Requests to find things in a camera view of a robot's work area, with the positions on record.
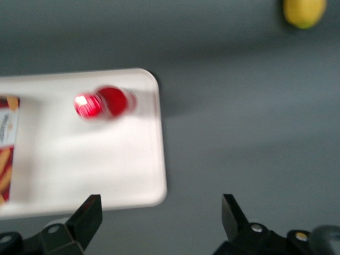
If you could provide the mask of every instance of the red container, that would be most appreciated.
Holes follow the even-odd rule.
[[[77,95],[74,99],[74,108],[83,119],[111,119],[134,110],[136,102],[136,97],[130,91],[104,86],[94,93]]]

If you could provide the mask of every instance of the white tray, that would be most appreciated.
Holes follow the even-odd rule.
[[[137,108],[114,121],[85,122],[73,99],[102,85],[130,89]],[[157,205],[166,177],[155,78],[143,69],[0,79],[21,99],[10,200],[0,218],[68,213],[90,194],[104,210]]]

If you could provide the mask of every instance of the lemon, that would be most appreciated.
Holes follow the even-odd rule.
[[[327,0],[284,0],[283,12],[288,23],[310,29],[321,20],[326,6]]]

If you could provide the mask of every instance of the gray table surface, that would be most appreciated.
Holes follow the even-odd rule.
[[[0,1],[1,76],[141,67],[159,81],[167,198],[104,212],[87,254],[212,254],[223,193],[281,235],[340,225],[340,2],[309,31],[280,3]]]

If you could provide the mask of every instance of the screw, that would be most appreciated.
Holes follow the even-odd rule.
[[[0,243],[7,243],[12,239],[10,235],[4,236],[3,238],[0,239]]]
[[[58,229],[59,229],[59,226],[50,227],[47,232],[49,234],[53,234],[53,233],[57,232]]]
[[[263,228],[259,224],[251,225],[251,229],[257,233],[261,233],[263,231]]]
[[[302,241],[302,242],[306,242],[306,241],[308,240],[307,235],[304,234],[304,233],[302,233],[302,232],[297,232],[297,233],[295,234],[295,237],[296,237],[297,239],[299,239],[300,241]]]

